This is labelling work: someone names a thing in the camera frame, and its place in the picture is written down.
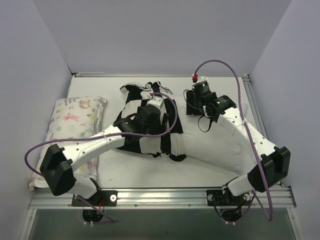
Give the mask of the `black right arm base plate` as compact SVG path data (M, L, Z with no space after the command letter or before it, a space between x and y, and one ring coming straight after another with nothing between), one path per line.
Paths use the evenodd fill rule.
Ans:
M206 191L207 205L211 207L248 206L251 201L249 193L233 196L228 190L209 189Z

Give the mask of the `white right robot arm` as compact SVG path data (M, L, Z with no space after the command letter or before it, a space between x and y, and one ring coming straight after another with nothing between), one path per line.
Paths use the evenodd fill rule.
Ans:
M221 193L226 204L234 204L240 195L251 191L263 193L288 175L289 149L276 146L254 128L240 102L235 103L227 95L217 96L204 80L187 90L186 106L187 115L196 114L220 125L247 154L243 174L227 182Z

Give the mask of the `white pillow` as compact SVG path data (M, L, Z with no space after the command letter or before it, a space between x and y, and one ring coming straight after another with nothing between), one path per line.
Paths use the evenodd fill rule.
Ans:
M182 97L176 100L185 154L241 175L244 162L251 160L241 144L217 123L213 123L208 132L202 132L208 128L209 120L186 115L185 103Z

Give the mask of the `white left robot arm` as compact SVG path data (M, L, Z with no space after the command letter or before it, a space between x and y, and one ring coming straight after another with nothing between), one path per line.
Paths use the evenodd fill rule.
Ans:
M54 196L72 193L81 196L88 205L95 206L101 201L101 188L96 180L82 176L76 170L107 151L138 143L142 135L164 133L167 122L168 115L161 113L157 107L140 106L135 114L117 119L87 141L49 146L40 172Z

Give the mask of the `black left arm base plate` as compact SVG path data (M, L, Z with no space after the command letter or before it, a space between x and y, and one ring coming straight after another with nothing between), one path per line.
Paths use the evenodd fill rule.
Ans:
M115 207L118 200L118 191L113 189L102 189L96 192L92 197L85 199L85 202L78 199L77 196L73 196L71 206L72 207L89 207L90 205L95 207Z

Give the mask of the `black white checkered pillowcase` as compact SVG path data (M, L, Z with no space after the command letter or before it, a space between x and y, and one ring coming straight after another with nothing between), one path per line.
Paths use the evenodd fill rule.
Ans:
M127 83L120 88L126 97L125 106L115 120L115 125L122 132L133 132L143 135L165 135L158 137L125 136L125 143L118 149L137 154L168 157L181 162L186 158L183 127L178 115L172 91L159 81L146 84ZM163 93L161 109L147 106L153 93Z

